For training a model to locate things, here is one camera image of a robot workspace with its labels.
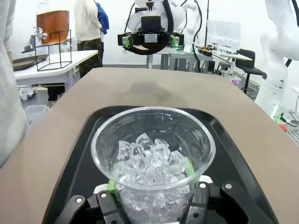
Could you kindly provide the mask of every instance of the black serving tray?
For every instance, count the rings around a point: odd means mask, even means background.
[[[91,141],[97,129],[112,116],[135,106],[111,106],[95,111],[83,126],[64,173],[57,188],[53,191],[43,223],[52,224],[65,204],[73,195],[89,198],[96,186],[108,183],[93,162]],[[212,134],[216,144],[216,155],[204,175],[210,176],[215,184],[221,186],[226,181],[235,181],[254,199],[257,205],[274,222],[278,223],[261,187],[253,176],[229,134],[212,115],[194,109],[182,109],[199,119]],[[227,222],[214,211],[208,211],[205,224],[226,224]]]

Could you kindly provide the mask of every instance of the white sleeve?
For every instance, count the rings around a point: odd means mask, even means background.
[[[6,52],[12,51],[10,39],[13,34],[13,20],[14,20],[15,3],[16,3],[16,0],[10,0],[7,20],[6,20],[6,27],[5,27],[5,32],[4,32],[4,40],[3,40],[3,44],[4,44]]]
[[[98,20],[98,7],[93,0],[86,0],[86,10],[88,12],[91,23],[99,29],[102,29],[102,25]]]

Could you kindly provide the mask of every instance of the ice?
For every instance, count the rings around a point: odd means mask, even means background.
[[[153,141],[147,136],[146,133],[140,135],[136,139],[136,143],[141,145],[141,147],[144,149],[144,151],[150,150],[150,147],[154,144]]]
[[[131,145],[126,141],[119,141],[118,142],[118,155],[117,159],[120,161],[127,161],[130,159],[129,154],[131,152]]]
[[[169,145],[166,141],[156,139],[155,145],[151,147],[153,157],[159,158],[164,164],[169,164],[168,158],[170,155]]]
[[[132,159],[140,159],[143,156],[144,150],[142,149],[141,145],[136,144],[136,143],[131,143],[131,153],[130,157]]]
[[[118,163],[113,175],[122,181],[140,185],[165,185],[187,177],[185,158],[179,151],[171,152],[169,144],[161,139],[155,143],[142,134],[136,143],[119,141]],[[137,191],[115,184],[122,206],[132,224],[171,223],[182,217],[192,195],[189,184],[166,192]]]

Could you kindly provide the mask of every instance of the black chair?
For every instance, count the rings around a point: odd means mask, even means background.
[[[265,73],[254,67],[254,63],[256,60],[255,52],[253,52],[251,50],[240,49],[240,50],[237,50],[237,53],[252,59],[252,61],[236,59],[235,66],[239,69],[242,69],[243,71],[245,71],[247,73],[245,86],[241,89],[244,90],[245,94],[246,94],[246,92],[253,92],[254,91],[253,89],[248,88],[250,75],[252,74],[252,75],[265,76]]]

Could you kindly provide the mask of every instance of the bolt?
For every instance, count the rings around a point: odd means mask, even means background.
[[[233,187],[233,186],[232,186],[230,183],[228,183],[227,185],[225,185],[225,188],[226,188],[226,189],[232,189],[232,187]]]
[[[76,199],[76,202],[77,202],[77,203],[82,202],[82,198],[81,198],[81,197],[78,197],[78,198]]]
[[[102,193],[100,196],[101,197],[107,197],[107,194],[106,193]]]
[[[199,185],[199,187],[202,188],[202,189],[204,189],[204,188],[206,188],[206,185],[205,185],[204,183],[201,183],[201,184]]]

